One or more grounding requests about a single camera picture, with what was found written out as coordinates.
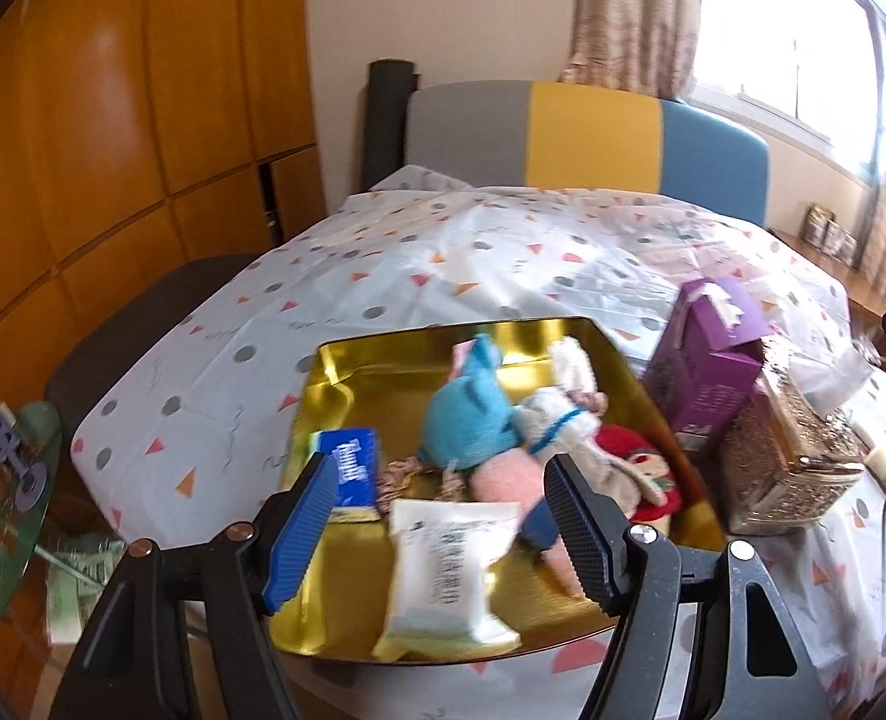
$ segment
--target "window frame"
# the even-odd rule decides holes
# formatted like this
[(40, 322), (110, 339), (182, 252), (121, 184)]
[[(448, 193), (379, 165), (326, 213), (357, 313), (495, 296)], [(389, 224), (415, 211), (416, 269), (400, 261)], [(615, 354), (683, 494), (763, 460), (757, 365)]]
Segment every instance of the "window frame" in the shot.
[(873, 141), (873, 150), (868, 163), (854, 165), (852, 160), (841, 158), (835, 152), (830, 136), (819, 132), (792, 114), (763, 103), (762, 100), (756, 100), (743, 92), (732, 94), (717, 86), (701, 83), (696, 79), (686, 102), (693, 107), (733, 119), (739, 124), (756, 127), (773, 137), (789, 141), (793, 146), (821, 159), (830, 167), (835, 167), (847, 177), (864, 184), (867, 189), (875, 189), (878, 186), (879, 139), (885, 124), (883, 122), (885, 66), (881, 61), (883, 34), (881, 21), (873, 1), (855, 1), (866, 12), (870, 37), (873, 41), (873, 60), (875, 60), (873, 63), (876, 65), (876, 138)]

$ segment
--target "white tablecloth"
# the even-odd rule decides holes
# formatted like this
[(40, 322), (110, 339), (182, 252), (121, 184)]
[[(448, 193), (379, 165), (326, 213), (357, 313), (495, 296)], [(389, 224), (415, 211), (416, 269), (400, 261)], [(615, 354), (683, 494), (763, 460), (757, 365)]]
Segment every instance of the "white tablecloth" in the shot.
[[(810, 356), (830, 360), (849, 343), (841, 285), (750, 223), (663, 196), (474, 189), (405, 167), (260, 257), (186, 317), (84, 420), (72, 458), (123, 538), (206, 541), (251, 518), (278, 488), (319, 344), (432, 323), (583, 314), (641, 370), (678, 285), (721, 274), (741, 278), (774, 331)], [(849, 408), (886, 442), (884, 373)], [(821, 525), (755, 539), (840, 707), (869, 697), (886, 670), (882, 500), (867, 476)], [(485, 673), (460, 667), (452, 673), (485, 685), (471, 705), (469, 683), (461, 694), (449, 677), (435, 691), (427, 679), (412, 693), (422, 715), (410, 704), (392, 709), (393, 694), (380, 687), (417, 680), (419, 670), (371, 668), (355, 690), (372, 693), (366, 716), (379, 720), (493, 717), (486, 680), (508, 685), (516, 674), (516, 685), (542, 695), (548, 688), (526, 664), (553, 658), (509, 659)], [(561, 694), (571, 697), (572, 712), (560, 707), (558, 716), (576, 716), (594, 669), (553, 674), (545, 669), (550, 682), (566, 674)], [(526, 716), (523, 704), (513, 717)]]

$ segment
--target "wooden shelf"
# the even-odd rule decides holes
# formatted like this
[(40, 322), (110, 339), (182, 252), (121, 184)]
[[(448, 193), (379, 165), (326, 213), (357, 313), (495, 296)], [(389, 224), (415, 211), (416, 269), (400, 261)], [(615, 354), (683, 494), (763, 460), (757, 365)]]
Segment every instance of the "wooden shelf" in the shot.
[(864, 319), (868, 319), (873, 324), (878, 324), (881, 321), (882, 315), (886, 313), (886, 300), (873, 289), (873, 285), (869, 283), (863, 274), (841, 263), (839, 260), (823, 254), (818, 248), (809, 245), (798, 236), (790, 235), (780, 230), (773, 230), (772, 232), (787, 247), (790, 247), (791, 250), (801, 257), (806, 257), (817, 268), (823, 269), (823, 271), (833, 276), (834, 279), (846, 288), (851, 312), (859, 312)]

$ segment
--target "window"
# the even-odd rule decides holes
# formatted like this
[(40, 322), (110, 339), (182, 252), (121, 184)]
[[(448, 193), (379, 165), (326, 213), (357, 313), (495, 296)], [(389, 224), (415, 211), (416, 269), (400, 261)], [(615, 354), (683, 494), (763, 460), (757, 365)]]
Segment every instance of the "window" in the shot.
[(857, 0), (703, 0), (693, 101), (865, 176), (878, 128), (872, 29)]

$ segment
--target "plastic bag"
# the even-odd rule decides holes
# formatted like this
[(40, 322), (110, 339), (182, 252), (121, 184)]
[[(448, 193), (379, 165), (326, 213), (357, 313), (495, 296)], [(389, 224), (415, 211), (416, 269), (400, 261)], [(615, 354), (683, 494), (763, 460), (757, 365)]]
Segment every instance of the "plastic bag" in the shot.
[(519, 635), (489, 611), (487, 588), (489, 566), (509, 551), (518, 525), (515, 503), (396, 500), (396, 568), (373, 655), (460, 661), (515, 650)]
[(851, 344), (832, 365), (795, 355), (788, 368), (809, 408), (823, 419), (856, 394), (876, 370)]

